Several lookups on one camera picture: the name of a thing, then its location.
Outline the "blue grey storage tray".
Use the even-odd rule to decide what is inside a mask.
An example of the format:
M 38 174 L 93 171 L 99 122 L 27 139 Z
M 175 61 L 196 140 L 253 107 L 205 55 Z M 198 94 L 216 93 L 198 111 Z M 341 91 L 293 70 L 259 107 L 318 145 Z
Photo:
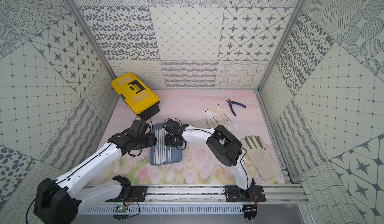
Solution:
M 154 124 L 152 133 L 155 135 L 157 143 L 150 148 L 150 164 L 160 166 L 181 162 L 182 152 L 176 147 L 166 146 L 167 132 L 163 129 L 163 124 Z

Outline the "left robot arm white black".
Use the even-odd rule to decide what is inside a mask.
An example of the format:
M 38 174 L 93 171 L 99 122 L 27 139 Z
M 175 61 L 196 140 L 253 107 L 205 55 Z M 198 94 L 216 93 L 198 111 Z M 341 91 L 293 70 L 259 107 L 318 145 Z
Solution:
M 38 185 L 37 195 L 29 210 L 44 224 L 70 224 L 79 214 L 105 201 L 122 202 L 125 208 L 130 201 L 144 199 L 143 190 L 132 187 L 128 178 L 115 176 L 109 182 L 84 190 L 88 182 L 108 165 L 133 150 L 156 145 L 152 125 L 136 119 L 130 128 L 112 135 L 101 149 L 66 174 Z

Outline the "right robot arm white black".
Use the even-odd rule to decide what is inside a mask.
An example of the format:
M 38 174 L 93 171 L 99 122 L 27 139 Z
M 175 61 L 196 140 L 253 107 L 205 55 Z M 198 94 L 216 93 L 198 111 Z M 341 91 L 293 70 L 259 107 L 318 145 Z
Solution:
M 247 191 L 251 187 L 252 178 L 244 165 L 246 150 L 223 125 L 202 129 L 188 124 L 181 125 L 169 118 L 164 123 L 163 129 L 167 133 L 167 146 L 179 147 L 189 142 L 206 144 L 221 164 L 230 167 L 238 188 Z

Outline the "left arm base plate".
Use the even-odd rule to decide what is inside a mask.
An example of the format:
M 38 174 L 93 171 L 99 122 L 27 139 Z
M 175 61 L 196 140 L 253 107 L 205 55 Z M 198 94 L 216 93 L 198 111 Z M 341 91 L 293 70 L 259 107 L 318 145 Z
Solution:
M 123 201 L 134 201 L 144 202 L 147 195 L 147 186 L 125 186 L 122 188 L 119 200 Z

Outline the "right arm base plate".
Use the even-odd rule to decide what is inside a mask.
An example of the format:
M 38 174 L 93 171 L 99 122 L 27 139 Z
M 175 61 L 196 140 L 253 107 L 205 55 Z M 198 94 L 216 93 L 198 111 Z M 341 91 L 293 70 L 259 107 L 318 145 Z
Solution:
M 244 191 L 237 186 L 224 186 L 224 194 L 227 202 L 265 202 L 266 196 L 262 186 L 251 186 Z

